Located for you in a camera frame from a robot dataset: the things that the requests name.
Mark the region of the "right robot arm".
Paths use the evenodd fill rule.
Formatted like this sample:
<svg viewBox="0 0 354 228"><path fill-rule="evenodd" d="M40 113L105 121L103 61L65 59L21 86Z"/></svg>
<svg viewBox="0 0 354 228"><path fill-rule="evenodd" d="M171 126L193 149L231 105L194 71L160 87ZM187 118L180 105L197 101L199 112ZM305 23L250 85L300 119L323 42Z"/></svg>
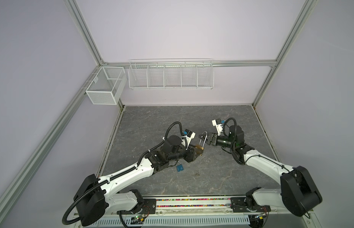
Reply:
<svg viewBox="0 0 354 228"><path fill-rule="evenodd" d="M301 217L322 203L320 191L306 168L278 162L245 143L244 131L232 117L214 119L212 125L217 131L204 137L208 145L222 147L239 165L253 167L280 185L278 189L253 188L246 193L243 207L254 212L260 207L274 206Z"/></svg>

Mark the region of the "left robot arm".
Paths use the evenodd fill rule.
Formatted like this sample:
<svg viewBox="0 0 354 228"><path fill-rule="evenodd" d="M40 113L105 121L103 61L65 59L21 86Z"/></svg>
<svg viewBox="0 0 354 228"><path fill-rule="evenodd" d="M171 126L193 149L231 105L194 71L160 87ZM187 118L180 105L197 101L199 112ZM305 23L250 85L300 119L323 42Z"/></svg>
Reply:
<svg viewBox="0 0 354 228"><path fill-rule="evenodd" d="M179 162L184 159L193 162L203 153L201 145L190 143L194 137L194 132L182 130L181 122L173 122L166 130L162 142L145 151L136 163L109 175L89 175L64 213L62 224L70 225L80 221L85 227L99 220L106 212L142 211L144 199L138 190L130 190L127 193L120 191L171 167L172 161Z"/></svg>

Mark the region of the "brass padlock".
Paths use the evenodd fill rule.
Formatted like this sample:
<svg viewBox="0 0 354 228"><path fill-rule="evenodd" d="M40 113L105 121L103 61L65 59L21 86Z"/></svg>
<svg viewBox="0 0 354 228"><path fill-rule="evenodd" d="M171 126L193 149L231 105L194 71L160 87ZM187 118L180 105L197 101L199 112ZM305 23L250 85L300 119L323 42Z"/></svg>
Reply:
<svg viewBox="0 0 354 228"><path fill-rule="evenodd" d="M207 137L208 137L207 131L204 131L202 134L200 134L200 135L198 136L198 138L199 138L199 143L196 144L195 147L194 147L194 151L195 151L195 156L196 156L196 157L201 156L201 155L203 154L203 152L204 152L204 146L205 146Z"/></svg>

